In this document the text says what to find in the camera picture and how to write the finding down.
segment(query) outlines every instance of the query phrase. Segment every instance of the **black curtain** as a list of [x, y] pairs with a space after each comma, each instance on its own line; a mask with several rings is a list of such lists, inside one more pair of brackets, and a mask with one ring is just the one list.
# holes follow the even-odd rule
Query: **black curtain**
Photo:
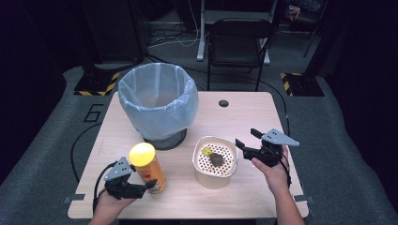
[[327, 77], [345, 128], [398, 208], [397, 2], [357, 1], [340, 57]]

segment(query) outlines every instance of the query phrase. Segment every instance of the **plastic bag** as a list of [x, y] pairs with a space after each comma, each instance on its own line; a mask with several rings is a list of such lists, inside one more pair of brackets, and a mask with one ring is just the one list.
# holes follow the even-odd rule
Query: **plastic bag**
[[[132, 125], [146, 141], [167, 140], [188, 128], [199, 102], [190, 75], [182, 67], [163, 63], [131, 70], [119, 81], [118, 95]], [[170, 146], [165, 144], [173, 142], [155, 148], [167, 149]]]

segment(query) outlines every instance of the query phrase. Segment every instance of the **can lid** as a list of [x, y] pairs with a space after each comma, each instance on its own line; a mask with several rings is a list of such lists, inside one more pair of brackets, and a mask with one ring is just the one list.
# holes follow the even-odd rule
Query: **can lid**
[[135, 144], [129, 152], [129, 161], [133, 166], [143, 167], [155, 157], [155, 147], [148, 142]]

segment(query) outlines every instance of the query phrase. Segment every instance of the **electrical cord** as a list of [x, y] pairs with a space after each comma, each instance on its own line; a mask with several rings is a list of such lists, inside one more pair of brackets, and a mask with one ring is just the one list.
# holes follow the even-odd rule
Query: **electrical cord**
[[70, 148], [70, 163], [71, 163], [71, 166], [72, 166], [72, 169], [73, 169], [73, 174], [74, 174], [74, 176], [75, 176], [75, 178], [76, 178], [77, 183], [80, 182], [80, 178], [79, 178], [79, 176], [78, 176], [78, 174], [77, 174], [77, 172], [76, 172], [76, 168], [75, 168], [74, 161], [73, 161], [74, 147], [75, 147], [76, 143], [79, 141], [79, 139], [80, 139], [88, 130], [90, 130], [91, 128], [94, 128], [94, 127], [96, 127], [96, 126], [98, 126], [98, 125], [101, 125], [101, 124], [102, 124], [102, 123], [95, 124], [95, 125], [93, 125], [93, 126], [87, 128], [85, 131], [83, 131], [83, 133], [81, 133], [81, 134], [79, 135], [79, 137], [76, 138], [76, 140], [74, 141], [72, 147]]
[[99, 202], [99, 197], [100, 197], [100, 195], [106, 190], [106, 188], [103, 189], [103, 190], [97, 195], [98, 188], [99, 188], [99, 184], [100, 184], [100, 179], [101, 179], [101, 177], [103, 176], [103, 174], [104, 174], [108, 169], [114, 167], [114, 165], [115, 165], [116, 163], [117, 163], [117, 161], [116, 161], [116, 162], [113, 162], [113, 163], [111, 163], [111, 164], [109, 164], [108, 166], [106, 166], [105, 169], [103, 169], [102, 172], [100, 173], [99, 178], [97, 179], [96, 185], [95, 185], [95, 187], [94, 187], [93, 214], [94, 214], [95, 211], [96, 211], [96, 207], [97, 207], [97, 203]]

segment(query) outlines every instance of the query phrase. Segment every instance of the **round container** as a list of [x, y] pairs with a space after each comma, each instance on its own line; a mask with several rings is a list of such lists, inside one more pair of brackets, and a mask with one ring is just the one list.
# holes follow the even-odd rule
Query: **round container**
[[135, 144], [129, 152], [129, 161], [146, 184], [148, 181], [158, 179], [156, 185], [149, 189], [149, 193], [157, 194], [166, 187], [161, 165], [156, 157], [155, 147], [148, 142]]
[[[223, 165], [215, 167], [210, 162], [209, 157], [204, 155], [204, 148], [222, 155], [224, 158]], [[220, 137], [203, 137], [196, 144], [192, 157], [192, 164], [196, 169], [196, 179], [205, 188], [217, 189], [225, 187], [237, 168], [237, 157], [237, 147], [233, 142]]]

